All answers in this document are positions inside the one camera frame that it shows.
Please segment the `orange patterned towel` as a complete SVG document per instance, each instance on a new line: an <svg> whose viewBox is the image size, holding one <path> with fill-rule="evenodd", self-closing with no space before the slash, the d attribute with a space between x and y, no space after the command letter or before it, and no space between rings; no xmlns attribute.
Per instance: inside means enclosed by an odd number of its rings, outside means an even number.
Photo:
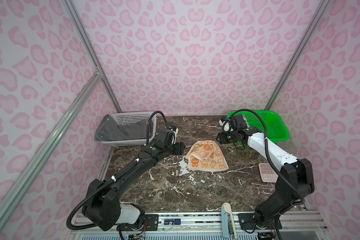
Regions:
<svg viewBox="0 0 360 240"><path fill-rule="evenodd" d="M191 171L222 172L229 169L219 145L212 140L197 141L186 155Z"/></svg>

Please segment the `grey towel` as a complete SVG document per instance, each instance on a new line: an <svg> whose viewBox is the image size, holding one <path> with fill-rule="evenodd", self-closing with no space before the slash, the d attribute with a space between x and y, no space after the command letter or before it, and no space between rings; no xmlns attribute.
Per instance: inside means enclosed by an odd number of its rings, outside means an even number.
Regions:
<svg viewBox="0 0 360 240"><path fill-rule="evenodd" d="M146 139L147 127L149 127L149 137L153 136L154 123L152 120L148 123L149 118L136 116L117 116L117 118L116 121L111 115L104 116L95 132L95 141L114 142Z"/></svg>

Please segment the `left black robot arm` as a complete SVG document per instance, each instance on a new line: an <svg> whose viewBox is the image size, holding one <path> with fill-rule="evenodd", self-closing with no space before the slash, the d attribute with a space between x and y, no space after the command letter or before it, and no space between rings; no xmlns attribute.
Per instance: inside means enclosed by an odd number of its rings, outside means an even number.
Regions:
<svg viewBox="0 0 360 240"><path fill-rule="evenodd" d="M84 202L79 209L91 224L74 226L67 221L71 230L85 230L99 227L103 231L114 225L139 230L144 224L145 212L134 204L122 204L120 199L127 189L145 172L170 155L181 156L185 150L183 142L177 142L178 128L162 129L153 140L142 148L136 158L112 177L92 181Z"/></svg>

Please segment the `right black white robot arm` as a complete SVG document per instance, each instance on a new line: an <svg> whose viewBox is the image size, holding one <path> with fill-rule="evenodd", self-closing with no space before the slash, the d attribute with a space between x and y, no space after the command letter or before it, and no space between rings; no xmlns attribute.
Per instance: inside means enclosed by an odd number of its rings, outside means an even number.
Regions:
<svg viewBox="0 0 360 240"><path fill-rule="evenodd" d="M307 159L287 153L269 138L269 131L259 114L254 114L262 129L252 127L244 115L234 112L230 117L221 118L222 132L218 134L218 143L236 144L257 151L270 164L278 178L274 193L259 204L254 211L254 224L264 229L276 226L280 216L291 208L305 204L305 198L315 191L312 163Z"/></svg>

